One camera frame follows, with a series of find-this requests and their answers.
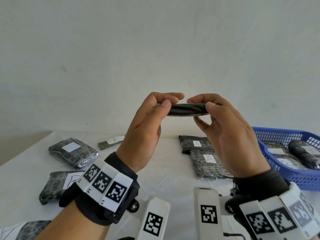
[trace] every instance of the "black and white square pattern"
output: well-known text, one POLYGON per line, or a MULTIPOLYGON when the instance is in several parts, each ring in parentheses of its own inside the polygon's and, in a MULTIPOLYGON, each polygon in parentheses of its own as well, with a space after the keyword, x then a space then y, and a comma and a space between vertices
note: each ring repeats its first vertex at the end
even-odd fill
POLYGON ((146 223, 144 224, 143 230, 158 237, 160 233, 162 221, 163 221, 162 216, 158 216, 154 213, 149 212, 146 218, 146 223))
POLYGON ((270 219, 273 221, 279 233, 284 233, 297 228, 289 212, 285 207, 268 212, 270 219))
POLYGON ((125 195, 126 190, 127 187, 114 181, 111 187, 109 188, 108 192, 106 193, 106 197, 119 203, 125 195))
POLYGON ((217 208, 215 205, 200 205, 201 222, 218 224, 217 208))
POLYGON ((245 215, 255 234, 274 232, 270 222, 262 211, 245 215))
POLYGON ((304 196, 304 194, 302 192, 300 192, 300 199, 302 200, 302 202, 306 205, 308 210, 313 215, 315 210, 314 210, 314 208, 312 207, 312 205, 310 204, 310 202, 307 200, 307 198, 304 196))
POLYGON ((99 192, 104 193, 110 184, 112 178, 106 175, 104 172, 100 172, 96 180, 93 182, 92 186, 96 188, 99 192))
POLYGON ((85 172, 83 177, 90 183, 99 171, 100 168, 98 168, 95 164, 92 164, 91 167, 85 172))
POLYGON ((304 227, 309 222, 312 221, 312 218, 310 214, 308 213, 307 209, 303 206, 301 201, 297 201, 291 206, 289 206, 289 210, 291 211, 291 214, 293 217, 297 220, 298 224, 301 227, 304 227))

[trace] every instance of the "hand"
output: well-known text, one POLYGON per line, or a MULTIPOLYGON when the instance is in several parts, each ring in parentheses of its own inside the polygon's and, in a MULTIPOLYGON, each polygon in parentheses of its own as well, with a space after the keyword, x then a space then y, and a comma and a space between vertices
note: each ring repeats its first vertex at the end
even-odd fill
POLYGON ((152 92, 138 109, 116 152, 135 173, 143 169, 153 156, 161 134, 160 123, 168 115, 171 104, 183 98, 183 93, 152 92))
POLYGON ((189 98, 187 103, 206 103, 211 125, 199 117, 194 117, 194 121, 233 176, 245 178, 270 170, 252 127, 227 100, 218 94, 199 94, 189 98))

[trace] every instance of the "forearm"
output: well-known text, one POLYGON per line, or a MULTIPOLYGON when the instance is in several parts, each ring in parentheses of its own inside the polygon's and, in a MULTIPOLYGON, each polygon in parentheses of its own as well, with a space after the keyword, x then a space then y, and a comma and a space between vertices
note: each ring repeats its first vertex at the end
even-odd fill
POLYGON ((106 238, 109 227, 91 222, 72 201, 35 240, 103 240, 106 238))

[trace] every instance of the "blue plastic basket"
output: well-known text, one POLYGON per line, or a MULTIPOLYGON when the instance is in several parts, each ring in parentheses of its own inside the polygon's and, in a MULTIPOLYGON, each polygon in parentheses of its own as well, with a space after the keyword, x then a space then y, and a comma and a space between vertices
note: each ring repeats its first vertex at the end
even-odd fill
POLYGON ((320 149, 320 137, 303 130, 274 129, 253 127, 258 138, 260 150, 270 167, 279 171, 280 175, 295 182, 301 190, 320 191, 320 170, 297 170, 289 168, 279 162, 262 141, 280 142, 286 147, 291 140, 305 141, 317 149, 320 149))

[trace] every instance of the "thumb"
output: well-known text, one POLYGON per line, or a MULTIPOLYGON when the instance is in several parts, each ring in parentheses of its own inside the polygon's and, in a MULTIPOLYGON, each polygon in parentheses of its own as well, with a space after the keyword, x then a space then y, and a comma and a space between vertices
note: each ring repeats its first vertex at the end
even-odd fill
POLYGON ((143 121, 142 126, 151 132, 157 133, 161 121, 168 115, 171 108, 171 102, 169 100, 163 101, 163 103, 155 107, 151 113, 148 114, 143 121))
POLYGON ((232 128, 239 123, 238 118, 232 112, 232 110, 225 105, 216 105, 212 102, 205 104, 207 112, 216 119, 221 128, 232 128))

